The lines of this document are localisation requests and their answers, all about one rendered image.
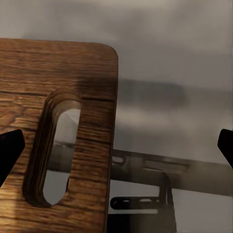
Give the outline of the cutting board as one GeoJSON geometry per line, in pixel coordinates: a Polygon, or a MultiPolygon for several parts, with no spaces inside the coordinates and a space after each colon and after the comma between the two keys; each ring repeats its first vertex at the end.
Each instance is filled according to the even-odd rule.
{"type": "Polygon", "coordinates": [[[0,135],[25,148],[0,187],[0,233],[106,233],[118,54],[106,44],[0,38],[0,135]],[[55,105],[82,104],[68,189],[52,206],[34,195],[55,105]]]}

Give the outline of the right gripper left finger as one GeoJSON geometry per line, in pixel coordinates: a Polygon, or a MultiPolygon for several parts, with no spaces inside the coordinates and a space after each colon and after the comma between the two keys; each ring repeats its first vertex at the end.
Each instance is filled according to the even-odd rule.
{"type": "Polygon", "coordinates": [[[0,187],[25,148],[21,129],[0,135],[0,187]]]}

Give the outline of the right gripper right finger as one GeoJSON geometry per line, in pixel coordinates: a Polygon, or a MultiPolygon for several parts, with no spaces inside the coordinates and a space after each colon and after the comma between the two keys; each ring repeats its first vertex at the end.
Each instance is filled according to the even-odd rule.
{"type": "Polygon", "coordinates": [[[233,131],[222,129],[217,145],[233,168],[233,131]]]}

